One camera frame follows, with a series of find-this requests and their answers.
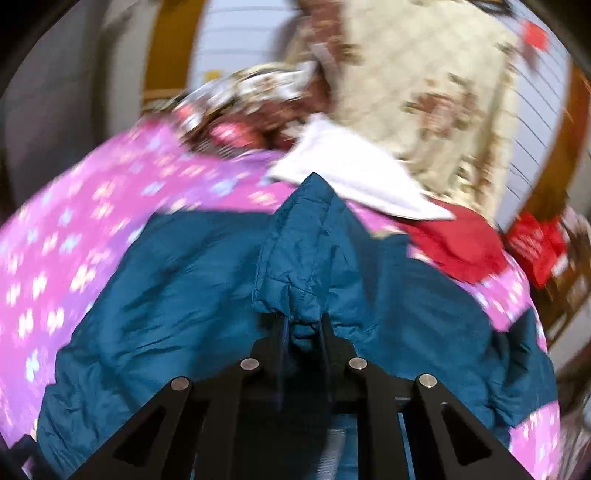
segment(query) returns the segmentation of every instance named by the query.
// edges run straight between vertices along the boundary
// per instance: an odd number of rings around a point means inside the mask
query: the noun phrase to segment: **pile of clothes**
[[[285,63],[161,106],[180,138],[225,158],[288,151],[325,113],[401,160],[423,193],[493,221],[516,130],[513,33],[467,1],[300,6]]]

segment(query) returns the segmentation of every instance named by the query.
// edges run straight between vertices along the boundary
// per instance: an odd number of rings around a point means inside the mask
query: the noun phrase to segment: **brown floral fabric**
[[[312,113],[330,112],[331,87],[324,71],[338,71],[342,58],[348,55],[343,48],[341,3],[335,0],[302,0],[300,7],[305,13],[302,30],[306,42],[309,46],[317,45],[322,49],[318,55],[322,68],[313,76],[301,98],[285,102],[245,103],[239,109],[232,109],[218,117],[205,132],[193,139],[194,144],[210,137],[212,129],[222,123],[240,122],[259,132],[267,141],[266,147],[286,150],[293,144],[290,135],[284,132],[286,125],[305,122]]]

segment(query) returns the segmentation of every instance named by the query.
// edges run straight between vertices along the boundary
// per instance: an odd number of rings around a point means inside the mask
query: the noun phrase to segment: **black metal bracket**
[[[279,328],[251,357],[217,377],[175,378],[116,432],[70,480],[230,480],[241,402],[273,408]],[[327,382],[337,408],[358,418],[359,479],[408,479],[404,433],[417,480],[531,480],[528,472],[432,375],[388,375],[358,358],[322,320]]]

